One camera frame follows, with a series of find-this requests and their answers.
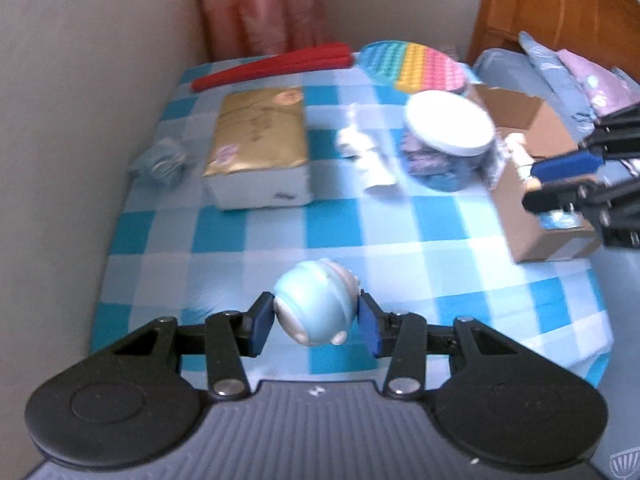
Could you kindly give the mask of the gold tissue pack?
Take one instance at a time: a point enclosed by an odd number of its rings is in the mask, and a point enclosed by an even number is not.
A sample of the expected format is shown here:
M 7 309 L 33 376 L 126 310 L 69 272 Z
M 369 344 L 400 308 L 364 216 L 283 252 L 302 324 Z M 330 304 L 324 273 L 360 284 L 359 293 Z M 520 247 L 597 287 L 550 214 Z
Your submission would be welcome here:
M 228 94 L 221 103 L 203 182 L 221 210 L 312 202 L 303 89 Z

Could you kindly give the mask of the wooden headboard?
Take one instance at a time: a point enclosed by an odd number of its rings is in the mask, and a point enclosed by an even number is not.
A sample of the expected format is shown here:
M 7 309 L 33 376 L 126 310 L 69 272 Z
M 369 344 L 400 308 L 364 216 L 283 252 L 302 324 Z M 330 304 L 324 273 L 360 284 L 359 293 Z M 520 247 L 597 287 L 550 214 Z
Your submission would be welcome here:
M 520 32 L 639 77 L 638 0 L 480 0 L 466 60 L 490 48 L 520 52 Z

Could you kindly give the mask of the red folded fan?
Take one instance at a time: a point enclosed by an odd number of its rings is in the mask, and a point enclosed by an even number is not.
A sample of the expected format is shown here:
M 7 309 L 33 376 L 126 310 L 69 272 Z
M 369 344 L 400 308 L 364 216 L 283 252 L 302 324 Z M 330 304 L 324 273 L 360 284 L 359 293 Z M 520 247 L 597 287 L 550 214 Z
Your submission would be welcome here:
M 273 55 L 219 73 L 201 76 L 191 82 L 191 89 L 193 92 L 203 92 L 225 84 L 318 70 L 339 70 L 351 68 L 352 64 L 354 54 L 349 45 L 336 42 Z

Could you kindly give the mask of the pink curtain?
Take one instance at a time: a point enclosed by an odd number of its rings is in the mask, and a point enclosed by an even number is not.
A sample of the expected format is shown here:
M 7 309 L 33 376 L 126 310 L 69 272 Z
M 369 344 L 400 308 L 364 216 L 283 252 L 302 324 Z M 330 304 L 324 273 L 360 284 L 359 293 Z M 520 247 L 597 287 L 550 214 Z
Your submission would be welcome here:
M 215 60 L 327 44 L 322 0 L 198 0 Z

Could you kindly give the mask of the blue floral pillow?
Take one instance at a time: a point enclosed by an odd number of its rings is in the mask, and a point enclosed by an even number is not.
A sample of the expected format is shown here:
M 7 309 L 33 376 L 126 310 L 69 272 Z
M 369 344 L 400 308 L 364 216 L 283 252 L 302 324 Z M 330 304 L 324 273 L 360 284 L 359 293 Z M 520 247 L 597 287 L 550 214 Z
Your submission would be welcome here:
M 554 51 L 537 42 L 528 32 L 518 34 L 518 42 L 530 64 L 548 84 L 565 118 L 581 136 L 592 133 L 596 114 L 582 87 Z

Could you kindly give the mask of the blue checkered tablecloth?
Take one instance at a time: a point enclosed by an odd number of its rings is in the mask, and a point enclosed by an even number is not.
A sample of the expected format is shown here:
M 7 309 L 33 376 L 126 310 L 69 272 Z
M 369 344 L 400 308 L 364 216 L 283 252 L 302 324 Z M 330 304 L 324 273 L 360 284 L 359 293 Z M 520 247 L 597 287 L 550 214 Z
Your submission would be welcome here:
M 390 196 L 367 193 L 334 138 L 356 106 L 361 129 L 393 157 L 406 96 L 359 68 L 272 78 L 303 89 L 314 199 L 302 208 L 221 211 L 205 191 L 208 157 L 225 88 L 190 84 L 218 70 L 187 70 L 156 127 L 191 165 L 172 188 L 134 182 L 116 224 L 94 314 L 100 350 L 138 327 L 172 316 L 182 325 L 244 310 L 303 260 L 329 258 L 354 272 L 386 311 L 414 312 L 448 325 L 469 315 L 600 382 L 613 335 L 585 259 L 517 264 L 494 203 L 480 181 L 439 193 L 409 179 L 398 160 Z

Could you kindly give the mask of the cardboard box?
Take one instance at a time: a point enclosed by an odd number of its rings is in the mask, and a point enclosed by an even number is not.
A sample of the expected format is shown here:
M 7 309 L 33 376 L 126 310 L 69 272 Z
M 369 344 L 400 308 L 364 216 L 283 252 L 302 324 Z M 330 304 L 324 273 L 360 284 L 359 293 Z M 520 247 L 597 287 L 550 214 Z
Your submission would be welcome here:
M 522 263 L 588 257 L 600 242 L 580 214 L 560 206 L 532 214 L 523 206 L 527 192 L 553 180 L 542 173 L 542 163 L 576 148 L 554 109 L 538 96 L 486 84 L 477 84 L 469 98 L 483 105 L 496 128 L 484 173 L 513 259 Z

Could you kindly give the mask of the blue bed sheet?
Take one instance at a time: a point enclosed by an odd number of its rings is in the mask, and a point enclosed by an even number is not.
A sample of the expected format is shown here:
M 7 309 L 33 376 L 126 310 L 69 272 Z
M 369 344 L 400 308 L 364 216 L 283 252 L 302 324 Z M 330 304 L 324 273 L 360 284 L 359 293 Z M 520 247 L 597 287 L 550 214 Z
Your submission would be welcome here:
M 492 48 L 473 64 L 478 78 L 491 87 L 505 88 L 547 100 L 579 140 L 582 133 L 565 114 L 562 103 L 529 62 L 527 55 Z M 593 463 L 610 479 L 616 460 L 631 458 L 639 447 L 639 253 L 636 250 L 600 248 L 590 256 L 603 294 L 614 336 L 608 367 L 599 390 L 608 404 L 608 428 L 593 456 Z

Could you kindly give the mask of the pink floral pillow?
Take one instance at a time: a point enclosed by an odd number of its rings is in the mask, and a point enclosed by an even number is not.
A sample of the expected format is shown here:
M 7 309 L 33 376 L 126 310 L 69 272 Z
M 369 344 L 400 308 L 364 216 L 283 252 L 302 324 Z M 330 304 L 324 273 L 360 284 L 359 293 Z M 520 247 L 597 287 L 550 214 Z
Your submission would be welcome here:
M 566 49 L 556 55 L 582 87 L 598 117 L 639 102 L 638 82 L 622 70 L 607 70 Z

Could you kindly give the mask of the blue round plush toy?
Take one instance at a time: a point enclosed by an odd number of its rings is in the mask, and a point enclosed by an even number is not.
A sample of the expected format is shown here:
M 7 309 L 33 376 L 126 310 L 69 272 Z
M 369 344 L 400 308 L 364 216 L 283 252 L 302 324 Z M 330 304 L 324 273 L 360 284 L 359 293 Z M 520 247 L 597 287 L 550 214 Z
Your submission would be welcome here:
M 273 286 L 273 310 L 298 344 L 340 346 L 355 321 L 360 279 L 330 259 L 306 260 L 282 274 Z

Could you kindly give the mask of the clear jar white lid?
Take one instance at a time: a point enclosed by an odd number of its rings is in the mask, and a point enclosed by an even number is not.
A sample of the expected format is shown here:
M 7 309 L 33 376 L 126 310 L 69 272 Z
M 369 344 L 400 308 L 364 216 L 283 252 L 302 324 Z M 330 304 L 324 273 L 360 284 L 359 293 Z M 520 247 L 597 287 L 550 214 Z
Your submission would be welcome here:
M 408 99 L 399 154 L 413 179 L 436 191 L 465 188 L 494 145 L 483 107 L 458 94 L 426 90 Z

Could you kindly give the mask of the rainbow pop-it toy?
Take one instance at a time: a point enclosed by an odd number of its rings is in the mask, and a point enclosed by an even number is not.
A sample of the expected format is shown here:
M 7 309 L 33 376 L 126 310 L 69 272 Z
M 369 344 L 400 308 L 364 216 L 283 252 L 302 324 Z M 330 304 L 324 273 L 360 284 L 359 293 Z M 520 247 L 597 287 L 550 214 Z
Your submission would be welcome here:
M 382 40 L 363 47 L 360 67 L 374 80 L 408 94 L 427 90 L 465 92 L 469 77 L 453 58 L 424 44 Z

